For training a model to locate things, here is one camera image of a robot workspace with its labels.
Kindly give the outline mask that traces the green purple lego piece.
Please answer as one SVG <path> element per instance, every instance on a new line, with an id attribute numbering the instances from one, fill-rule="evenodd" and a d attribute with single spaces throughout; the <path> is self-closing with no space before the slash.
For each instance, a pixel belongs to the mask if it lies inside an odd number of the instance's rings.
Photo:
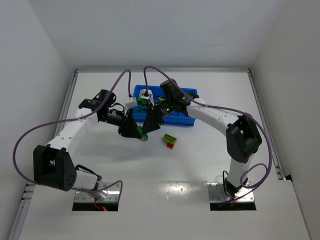
<path id="1" fill-rule="evenodd" d="M 143 134 L 143 128 L 142 128 L 142 126 L 139 125 L 139 126 L 137 127 L 137 130 L 138 130 L 138 132 L 140 133 L 140 136 L 141 136 L 140 140 L 141 140 L 142 142 L 147 141 L 147 140 L 148 140 L 148 135 L 147 135 L 147 134 Z"/>

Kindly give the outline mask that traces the yellow long lego brick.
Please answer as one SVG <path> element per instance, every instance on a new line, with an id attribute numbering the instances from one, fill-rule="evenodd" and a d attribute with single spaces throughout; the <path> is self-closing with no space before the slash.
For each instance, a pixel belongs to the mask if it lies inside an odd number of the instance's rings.
<path id="1" fill-rule="evenodd" d="M 162 141 L 166 144 L 166 146 L 170 149 L 173 149 L 173 147 L 175 146 L 176 142 L 177 142 L 177 138 L 169 135 L 169 134 L 165 134 L 162 138 Z"/>

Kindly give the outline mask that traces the green lego brick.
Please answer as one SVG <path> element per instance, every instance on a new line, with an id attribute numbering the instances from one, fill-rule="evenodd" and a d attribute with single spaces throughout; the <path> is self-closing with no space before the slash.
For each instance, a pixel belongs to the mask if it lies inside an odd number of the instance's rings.
<path id="1" fill-rule="evenodd" d="M 146 109 L 146 108 L 148 107 L 149 102 L 150 102 L 150 100 L 147 99 L 147 98 L 139 97 L 139 98 L 137 99 L 138 106 L 139 106 L 141 109 Z"/>

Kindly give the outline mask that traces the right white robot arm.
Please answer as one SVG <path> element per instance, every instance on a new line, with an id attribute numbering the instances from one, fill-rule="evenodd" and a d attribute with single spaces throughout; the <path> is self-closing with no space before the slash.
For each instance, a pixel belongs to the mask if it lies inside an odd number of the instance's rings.
<path id="1" fill-rule="evenodd" d="M 150 103 L 142 126 L 142 134 L 156 131 L 164 124 L 164 116 L 171 112 L 182 113 L 213 127 L 226 138 L 226 148 L 231 157 L 228 175 L 224 181 L 225 193 L 235 197 L 248 181 L 248 171 L 253 155 L 262 144 L 256 124 L 245 115 L 209 108 L 195 93 L 182 93 L 174 79 L 160 84 L 165 99 Z"/>

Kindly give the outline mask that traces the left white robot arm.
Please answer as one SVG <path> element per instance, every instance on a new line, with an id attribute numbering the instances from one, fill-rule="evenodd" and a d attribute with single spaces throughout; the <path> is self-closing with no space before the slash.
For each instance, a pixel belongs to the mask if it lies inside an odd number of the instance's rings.
<path id="1" fill-rule="evenodd" d="M 33 178 L 38 185 L 69 191 L 97 192 L 102 177 L 78 164 L 72 155 L 85 135 L 97 123 L 118 127 L 118 134 L 125 138 L 147 140 L 142 127 L 134 120 L 131 110 L 117 110 L 116 95 L 102 89 L 93 99 L 84 99 L 74 114 L 74 120 L 46 145 L 33 151 Z"/>

